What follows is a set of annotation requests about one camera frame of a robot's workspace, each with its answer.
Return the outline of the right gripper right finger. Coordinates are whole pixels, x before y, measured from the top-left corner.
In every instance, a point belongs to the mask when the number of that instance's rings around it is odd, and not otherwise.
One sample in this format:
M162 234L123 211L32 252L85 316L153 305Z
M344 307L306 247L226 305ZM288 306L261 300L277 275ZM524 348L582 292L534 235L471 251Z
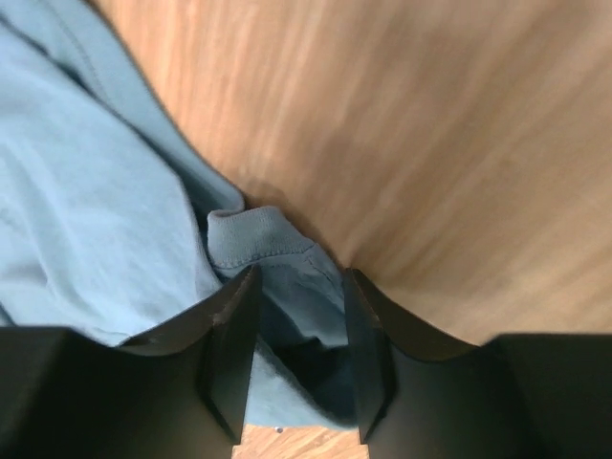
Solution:
M373 458L607 458L611 338L457 339L343 276L361 442Z

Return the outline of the blue-grey t shirt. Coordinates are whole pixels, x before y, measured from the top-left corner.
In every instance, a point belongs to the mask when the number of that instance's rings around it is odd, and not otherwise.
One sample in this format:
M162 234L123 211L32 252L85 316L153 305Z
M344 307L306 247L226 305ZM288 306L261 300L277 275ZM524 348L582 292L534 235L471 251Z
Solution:
M356 424L339 269L200 158L82 1L1 5L1 321L115 346L257 265L246 420Z

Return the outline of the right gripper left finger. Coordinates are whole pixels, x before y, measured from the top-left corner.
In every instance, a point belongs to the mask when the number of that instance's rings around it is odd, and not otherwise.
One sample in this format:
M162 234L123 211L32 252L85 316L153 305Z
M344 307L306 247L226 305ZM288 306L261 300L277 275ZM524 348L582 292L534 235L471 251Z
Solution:
M229 458L251 377L261 274L109 347L60 327L1 331L5 458Z

